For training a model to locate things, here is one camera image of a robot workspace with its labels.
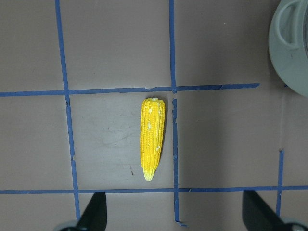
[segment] ear of corn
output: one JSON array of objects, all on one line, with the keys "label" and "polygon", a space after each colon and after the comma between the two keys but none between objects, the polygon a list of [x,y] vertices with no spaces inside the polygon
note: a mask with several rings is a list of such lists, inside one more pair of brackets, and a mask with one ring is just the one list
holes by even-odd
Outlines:
[{"label": "ear of corn", "polygon": [[165,123],[165,103],[158,98],[145,99],[141,107],[140,160],[144,177],[151,181],[158,167]]}]

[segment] corn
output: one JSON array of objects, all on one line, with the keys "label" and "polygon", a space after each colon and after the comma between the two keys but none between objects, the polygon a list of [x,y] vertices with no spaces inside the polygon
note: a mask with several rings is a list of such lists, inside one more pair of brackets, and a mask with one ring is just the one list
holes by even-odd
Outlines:
[{"label": "corn", "polygon": [[146,181],[158,167],[165,124],[165,103],[158,98],[145,99],[141,107],[140,161]]}]

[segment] screw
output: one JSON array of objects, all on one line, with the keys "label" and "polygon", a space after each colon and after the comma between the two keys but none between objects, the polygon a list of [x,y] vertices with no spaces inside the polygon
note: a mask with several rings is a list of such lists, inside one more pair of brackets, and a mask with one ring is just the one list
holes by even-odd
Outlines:
[{"label": "screw", "polygon": [[305,231],[305,229],[299,225],[292,225],[292,231]]}]

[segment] grid square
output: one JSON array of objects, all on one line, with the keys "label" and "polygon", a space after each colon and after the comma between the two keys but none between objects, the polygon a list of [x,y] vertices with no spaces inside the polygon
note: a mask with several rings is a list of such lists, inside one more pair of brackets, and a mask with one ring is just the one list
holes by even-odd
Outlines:
[{"label": "grid square", "polygon": [[3,1],[0,15],[0,91],[62,90],[54,1]]},{"label": "grid square", "polygon": [[0,189],[72,189],[64,96],[0,98]]},{"label": "grid square", "polygon": [[283,191],[281,199],[281,217],[295,219],[308,224],[308,191]]},{"label": "grid square", "polygon": [[286,88],[283,96],[281,148],[284,185],[308,185],[308,99]]},{"label": "grid square", "polygon": [[[274,209],[276,191],[257,192]],[[179,193],[180,219],[188,230],[246,230],[243,192]]]},{"label": "grid square", "polygon": [[[72,95],[75,159],[80,189],[173,188],[172,93]],[[140,110],[145,98],[166,103],[161,160],[151,182],[140,164]]]},{"label": "grid square", "polygon": [[2,230],[52,231],[76,219],[72,194],[0,195]]},{"label": "grid square", "polygon": [[[91,194],[79,195],[81,211],[91,197]],[[174,222],[173,193],[117,193],[106,197],[106,231],[186,230]]]},{"label": "grid square", "polygon": [[278,80],[268,31],[279,0],[176,0],[177,85]]},{"label": "grid square", "polygon": [[167,0],[61,2],[70,89],[170,86]]},{"label": "grid square", "polygon": [[277,185],[282,89],[178,93],[179,186]]}]

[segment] yellow corn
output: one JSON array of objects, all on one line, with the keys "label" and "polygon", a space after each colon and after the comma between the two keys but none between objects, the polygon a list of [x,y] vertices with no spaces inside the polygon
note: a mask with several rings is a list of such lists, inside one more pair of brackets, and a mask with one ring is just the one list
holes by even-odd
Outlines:
[{"label": "yellow corn", "polygon": [[145,99],[141,107],[140,161],[143,174],[151,181],[158,167],[165,123],[165,103],[158,98]]}]

